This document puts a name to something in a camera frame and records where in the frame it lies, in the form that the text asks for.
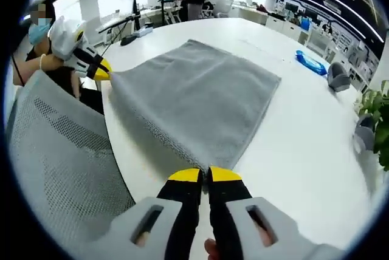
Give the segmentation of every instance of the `gray towel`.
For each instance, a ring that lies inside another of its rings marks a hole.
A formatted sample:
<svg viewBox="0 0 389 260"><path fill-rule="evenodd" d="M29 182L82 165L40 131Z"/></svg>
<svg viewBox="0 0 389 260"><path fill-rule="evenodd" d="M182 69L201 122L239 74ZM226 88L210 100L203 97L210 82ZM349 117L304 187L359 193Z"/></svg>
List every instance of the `gray towel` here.
<svg viewBox="0 0 389 260"><path fill-rule="evenodd" d="M204 171L236 165L280 80L257 64L193 40L111 74L123 124L130 128L126 121L135 117L165 147Z"/></svg>

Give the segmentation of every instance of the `potted plant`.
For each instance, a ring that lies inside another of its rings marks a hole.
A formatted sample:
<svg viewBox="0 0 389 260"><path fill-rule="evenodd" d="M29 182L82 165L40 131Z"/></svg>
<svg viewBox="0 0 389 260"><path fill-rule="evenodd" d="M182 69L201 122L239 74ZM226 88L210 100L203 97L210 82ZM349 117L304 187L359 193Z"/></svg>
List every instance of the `potted plant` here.
<svg viewBox="0 0 389 260"><path fill-rule="evenodd" d="M379 156L379 163L384 171L389 171L389 89L382 81L381 91L367 90L360 101L359 116L371 114L374 120L374 153Z"/></svg>

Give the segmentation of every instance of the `gray mesh chair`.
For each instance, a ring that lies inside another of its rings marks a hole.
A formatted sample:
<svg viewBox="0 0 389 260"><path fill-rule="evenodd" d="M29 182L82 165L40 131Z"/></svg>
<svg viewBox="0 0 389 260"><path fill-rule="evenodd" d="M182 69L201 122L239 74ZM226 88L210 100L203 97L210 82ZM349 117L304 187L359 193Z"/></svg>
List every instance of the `gray mesh chair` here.
<svg viewBox="0 0 389 260"><path fill-rule="evenodd" d="M233 0L220 0L213 9L215 18L228 18Z"/></svg>
<svg viewBox="0 0 389 260"><path fill-rule="evenodd" d="M44 72L34 73L22 89L6 134L26 201L65 250L76 253L99 239L115 217L134 205L104 117Z"/></svg>

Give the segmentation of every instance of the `blue face mask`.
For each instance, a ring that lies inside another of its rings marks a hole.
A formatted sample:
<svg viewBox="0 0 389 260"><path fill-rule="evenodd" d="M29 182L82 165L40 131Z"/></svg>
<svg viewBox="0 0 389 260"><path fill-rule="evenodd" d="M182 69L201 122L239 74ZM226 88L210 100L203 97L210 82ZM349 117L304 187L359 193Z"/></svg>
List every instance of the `blue face mask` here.
<svg viewBox="0 0 389 260"><path fill-rule="evenodd" d="M29 41L35 46L40 43L44 37L47 36L49 29L51 27L49 18L39 18L38 24L31 24L29 28Z"/></svg>

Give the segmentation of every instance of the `white cabinet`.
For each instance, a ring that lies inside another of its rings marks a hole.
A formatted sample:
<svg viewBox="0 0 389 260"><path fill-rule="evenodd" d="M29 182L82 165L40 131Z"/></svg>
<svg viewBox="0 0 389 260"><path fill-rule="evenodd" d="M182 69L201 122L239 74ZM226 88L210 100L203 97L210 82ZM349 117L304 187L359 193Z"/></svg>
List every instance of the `white cabinet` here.
<svg viewBox="0 0 389 260"><path fill-rule="evenodd" d="M279 19L271 17L271 16L267 17L266 27L268 27L270 29L273 29L275 31L282 33L283 24L284 24L284 21L282 21L282 20L279 20Z"/></svg>
<svg viewBox="0 0 389 260"><path fill-rule="evenodd" d="M287 37L298 41L301 34L301 29L299 28L299 26L290 23L288 21L285 21L283 25L282 33L285 34Z"/></svg>

